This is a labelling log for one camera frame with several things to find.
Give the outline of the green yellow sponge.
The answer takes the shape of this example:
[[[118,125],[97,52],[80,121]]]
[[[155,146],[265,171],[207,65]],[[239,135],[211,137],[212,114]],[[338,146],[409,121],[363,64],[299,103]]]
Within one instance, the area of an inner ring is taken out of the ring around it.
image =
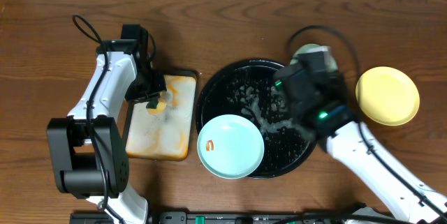
[[[163,98],[151,100],[146,104],[146,110],[149,114],[160,114],[167,107],[167,102]]]

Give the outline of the yellow plate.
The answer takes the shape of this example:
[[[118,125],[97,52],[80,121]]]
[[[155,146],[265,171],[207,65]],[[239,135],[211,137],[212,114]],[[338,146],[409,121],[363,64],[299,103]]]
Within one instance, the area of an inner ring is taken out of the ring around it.
[[[367,117],[386,126],[408,123],[420,107],[420,95],[412,79],[388,66],[365,71],[356,84],[356,98]]]

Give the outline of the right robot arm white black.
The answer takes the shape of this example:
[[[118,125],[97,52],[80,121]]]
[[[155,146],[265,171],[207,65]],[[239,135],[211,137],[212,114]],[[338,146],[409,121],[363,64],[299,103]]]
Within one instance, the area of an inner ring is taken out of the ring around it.
[[[394,218],[446,222],[446,196],[423,185],[377,141],[349,107],[340,72],[293,64],[274,74],[274,84],[293,118],[314,133],[324,152],[360,178]]]

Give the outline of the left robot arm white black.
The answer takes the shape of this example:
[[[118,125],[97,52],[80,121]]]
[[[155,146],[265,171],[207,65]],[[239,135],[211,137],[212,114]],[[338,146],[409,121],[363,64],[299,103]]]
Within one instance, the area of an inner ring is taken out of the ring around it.
[[[47,125],[57,189],[94,203],[99,214],[71,216],[79,223],[149,223],[149,203],[129,183],[129,157],[118,127],[123,102],[152,103],[165,91],[153,71],[152,38],[105,40],[82,98],[64,118]]]

